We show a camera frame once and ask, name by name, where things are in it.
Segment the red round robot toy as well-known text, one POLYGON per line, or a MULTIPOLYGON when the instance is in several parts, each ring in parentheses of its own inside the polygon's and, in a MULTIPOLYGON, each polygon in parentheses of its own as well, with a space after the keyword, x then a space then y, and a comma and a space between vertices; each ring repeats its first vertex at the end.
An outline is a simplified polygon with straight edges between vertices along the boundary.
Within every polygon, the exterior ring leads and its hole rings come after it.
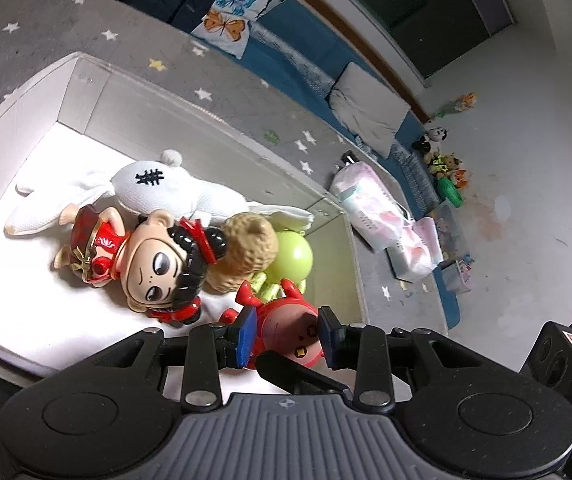
POLYGON ((262 301, 251 284, 243 281, 235 301, 242 307, 253 307, 257 329, 247 367, 265 351, 273 350, 305 367, 312 367, 323 356, 318 339, 318 309, 304 299, 298 287, 287 278, 280 280, 284 297, 262 301))

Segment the red-dressed doll figure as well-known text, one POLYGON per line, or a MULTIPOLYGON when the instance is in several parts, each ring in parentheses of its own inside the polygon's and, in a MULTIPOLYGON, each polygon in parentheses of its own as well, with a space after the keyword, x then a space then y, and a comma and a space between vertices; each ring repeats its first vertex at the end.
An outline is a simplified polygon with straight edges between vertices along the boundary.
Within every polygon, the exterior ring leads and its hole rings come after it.
POLYGON ((130 310, 168 324, 190 325, 200 319, 199 293, 208 270, 228 251, 221 229, 174 218, 163 209, 132 231, 114 207, 98 211, 71 204, 58 222, 72 230, 54 268, 68 266, 93 287, 116 282, 130 310))

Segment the beige peanut toy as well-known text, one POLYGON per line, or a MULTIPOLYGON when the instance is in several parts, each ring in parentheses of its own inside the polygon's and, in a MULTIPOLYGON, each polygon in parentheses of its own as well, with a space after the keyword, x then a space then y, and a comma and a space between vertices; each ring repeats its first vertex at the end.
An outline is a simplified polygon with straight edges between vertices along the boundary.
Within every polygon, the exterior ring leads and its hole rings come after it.
POLYGON ((276 232, 260 214, 236 214, 222 224, 221 230, 228 241, 226 254, 206 277, 206 289, 214 294, 236 292, 243 281, 263 272, 278 253, 276 232))

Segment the opened pink tissue pack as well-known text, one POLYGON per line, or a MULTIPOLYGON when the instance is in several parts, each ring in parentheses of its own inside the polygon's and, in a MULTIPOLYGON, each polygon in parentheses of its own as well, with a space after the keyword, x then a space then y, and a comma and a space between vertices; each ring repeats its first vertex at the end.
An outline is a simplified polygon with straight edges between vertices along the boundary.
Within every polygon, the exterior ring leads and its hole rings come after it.
POLYGON ((424 217, 405 222, 386 252, 398 280, 415 283, 427 278, 443 263, 435 220, 424 217))

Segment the green octopus toy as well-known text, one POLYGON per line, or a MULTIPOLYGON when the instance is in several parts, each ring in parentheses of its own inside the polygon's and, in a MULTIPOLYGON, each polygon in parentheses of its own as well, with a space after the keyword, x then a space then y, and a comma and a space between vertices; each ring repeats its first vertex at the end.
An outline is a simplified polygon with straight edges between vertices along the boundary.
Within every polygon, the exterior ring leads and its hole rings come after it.
POLYGON ((312 248, 304 236, 295 231, 277 231, 276 237, 277 256, 264 271, 254 274, 250 281, 252 289, 262 301, 285 295, 280 287, 283 278, 295 284, 304 294, 313 266, 312 248))

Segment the clear plastic storage box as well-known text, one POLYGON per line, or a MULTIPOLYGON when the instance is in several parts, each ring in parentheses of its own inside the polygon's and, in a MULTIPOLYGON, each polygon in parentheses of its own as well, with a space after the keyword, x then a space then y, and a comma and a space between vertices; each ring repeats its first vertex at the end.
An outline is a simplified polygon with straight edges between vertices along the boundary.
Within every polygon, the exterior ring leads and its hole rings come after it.
POLYGON ((429 215, 435 220, 443 261, 451 262, 467 255, 468 244, 460 222, 457 220, 456 208, 445 200, 429 215))

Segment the white plush toy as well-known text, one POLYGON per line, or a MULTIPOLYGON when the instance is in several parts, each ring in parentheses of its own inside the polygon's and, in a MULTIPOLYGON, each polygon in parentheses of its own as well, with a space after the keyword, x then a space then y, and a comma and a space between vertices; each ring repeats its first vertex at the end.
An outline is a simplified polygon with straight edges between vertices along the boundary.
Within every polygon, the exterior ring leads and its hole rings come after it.
POLYGON ((165 150, 157 160, 137 160, 116 172, 91 172, 72 177, 56 177, 52 183, 39 183, 29 174, 16 183, 22 196, 10 214, 4 231, 9 236, 32 235, 58 222, 69 205, 79 208, 103 197, 115 200, 121 210, 147 217, 157 209, 175 218, 199 219, 208 226, 220 226, 241 212, 254 212, 276 228, 306 232, 313 224, 309 211, 284 205, 267 205, 247 200, 225 185, 201 180, 182 167, 182 155, 165 150))

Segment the panda plush toy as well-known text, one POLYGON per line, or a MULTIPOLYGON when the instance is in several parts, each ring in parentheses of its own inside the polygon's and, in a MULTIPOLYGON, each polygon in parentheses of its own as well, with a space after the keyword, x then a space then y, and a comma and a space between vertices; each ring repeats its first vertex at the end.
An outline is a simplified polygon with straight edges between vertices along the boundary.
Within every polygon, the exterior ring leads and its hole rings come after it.
POLYGON ((448 137, 448 130, 441 126, 426 130, 412 143, 412 149, 422 156, 440 151, 441 143, 448 137))

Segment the grey cushion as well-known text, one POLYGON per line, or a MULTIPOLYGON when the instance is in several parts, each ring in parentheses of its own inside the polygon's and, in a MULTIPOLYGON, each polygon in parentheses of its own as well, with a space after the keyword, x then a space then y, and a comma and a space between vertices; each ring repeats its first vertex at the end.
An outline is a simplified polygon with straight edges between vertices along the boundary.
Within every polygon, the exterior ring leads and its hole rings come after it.
POLYGON ((350 62, 330 90, 334 116, 359 136, 377 155, 388 158, 411 107, 386 84, 350 62))

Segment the grey cardboard box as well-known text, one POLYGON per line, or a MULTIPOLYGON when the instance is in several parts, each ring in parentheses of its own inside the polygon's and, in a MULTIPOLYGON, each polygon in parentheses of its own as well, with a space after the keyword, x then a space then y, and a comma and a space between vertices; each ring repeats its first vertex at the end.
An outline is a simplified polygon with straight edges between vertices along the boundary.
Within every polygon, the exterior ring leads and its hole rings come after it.
POLYGON ((321 185, 203 108, 83 53, 47 66, 0 104, 0 359, 44 377, 152 325, 118 285, 52 263, 65 206, 163 209, 218 224, 252 211, 301 233, 304 294, 346 323, 366 318, 351 228, 321 185))

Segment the dark green window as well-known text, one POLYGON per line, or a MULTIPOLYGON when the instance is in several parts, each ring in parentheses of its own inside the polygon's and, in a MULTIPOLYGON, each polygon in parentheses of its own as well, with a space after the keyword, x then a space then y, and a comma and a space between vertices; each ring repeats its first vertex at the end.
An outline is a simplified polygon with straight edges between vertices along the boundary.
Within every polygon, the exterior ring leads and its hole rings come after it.
POLYGON ((358 0, 428 78, 513 24, 505 0, 358 0))

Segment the butterfly print pillow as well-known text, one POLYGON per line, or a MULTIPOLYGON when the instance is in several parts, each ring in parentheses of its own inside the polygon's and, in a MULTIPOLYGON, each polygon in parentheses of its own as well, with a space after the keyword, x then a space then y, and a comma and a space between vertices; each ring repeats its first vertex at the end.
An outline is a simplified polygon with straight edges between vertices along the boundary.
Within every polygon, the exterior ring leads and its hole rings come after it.
POLYGON ((241 60, 252 25, 285 0, 214 0, 192 35, 241 60))

